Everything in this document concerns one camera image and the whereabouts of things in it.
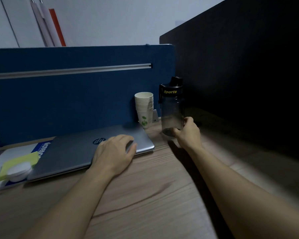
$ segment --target wooden desk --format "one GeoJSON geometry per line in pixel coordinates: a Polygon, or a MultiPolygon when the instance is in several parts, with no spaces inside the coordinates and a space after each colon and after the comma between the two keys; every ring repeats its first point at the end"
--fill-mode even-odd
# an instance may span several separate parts
{"type": "MultiPolygon", "coordinates": [[[[205,114],[197,119],[204,121],[205,114]]],[[[224,124],[213,118],[208,126],[215,122],[217,126],[224,124]]],[[[299,209],[298,161],[233,138],[230,134],[236,129],[225,126],[219,132],[202,125],[205,148],[250,181],[299,209]]],[[[155,144],[154,152],[135,158],[109,184],[85,238],[232,238],[190,158],[175,145],[170,147],[160,131],[160,123],[147,130],[155,144]]],[[[0,239],[17,238],[83,173],[1,190],[0,239]]]]}

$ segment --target yellow sticky note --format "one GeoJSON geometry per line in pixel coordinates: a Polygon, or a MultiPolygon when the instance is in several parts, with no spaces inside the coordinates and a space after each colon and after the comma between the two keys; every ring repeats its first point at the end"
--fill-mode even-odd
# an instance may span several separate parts
{"type": "Polygon", "coordinates": [[[1,168],[0,171],[0,181],[7,179],[7,172],[13,166],[23,163],[23,162],[30,162],[31,166],[35,165],[39,161],[39,154],[38,152],[30,153],[21,157],[14,158],[12,160],[6,161],[1,168]]]}

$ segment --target silver laptop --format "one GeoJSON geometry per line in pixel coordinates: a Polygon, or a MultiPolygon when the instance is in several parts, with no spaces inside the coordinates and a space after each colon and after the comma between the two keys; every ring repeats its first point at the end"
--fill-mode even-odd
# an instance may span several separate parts
{"type": "Polygon", "coordinates": [[[39,180],[87,168],[91,165],[97,146],[102,141],[119,134],[134,137],[134,142],[137,143],[137,155],[154,149],[154,144],[139,123],[58,136],[53,139],[27,179],[39,180]]]}

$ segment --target blue desk partition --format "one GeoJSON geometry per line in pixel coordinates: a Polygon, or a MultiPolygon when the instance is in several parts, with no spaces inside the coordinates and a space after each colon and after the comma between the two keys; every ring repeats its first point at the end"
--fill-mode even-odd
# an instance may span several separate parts
{"type": "Polygon", "coordinates": [[[172,45],[0,49],[0,73],[148,63],[0,79],[0,146],[137,121],[134,94],[152,92],[159,111],[158,86],[175,75],[172,45]]]}

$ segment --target hp logo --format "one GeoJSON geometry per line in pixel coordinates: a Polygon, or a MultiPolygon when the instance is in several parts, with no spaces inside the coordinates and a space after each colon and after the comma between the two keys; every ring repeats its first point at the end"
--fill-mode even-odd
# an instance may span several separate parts
{"type": "Polygon", "coordinates": [[[105,141],[106,139],[105,138],[96,138],[94,141],[93,141],[93,144],[95,145],[99,145],[101,142],[105,141]]]}

